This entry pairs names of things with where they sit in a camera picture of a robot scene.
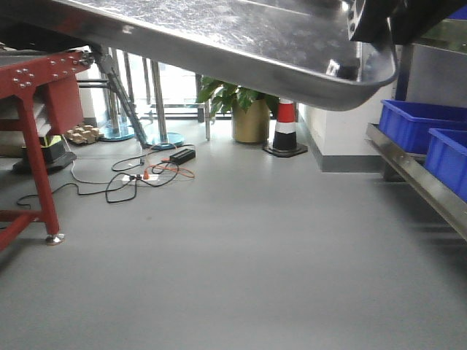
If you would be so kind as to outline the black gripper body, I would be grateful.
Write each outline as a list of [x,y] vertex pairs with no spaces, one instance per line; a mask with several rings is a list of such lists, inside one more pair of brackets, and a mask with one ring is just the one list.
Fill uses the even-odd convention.
[[388,32],[408,44],[466,6],[465,1],[353,1],[347,15],[349,40],[371,43]]

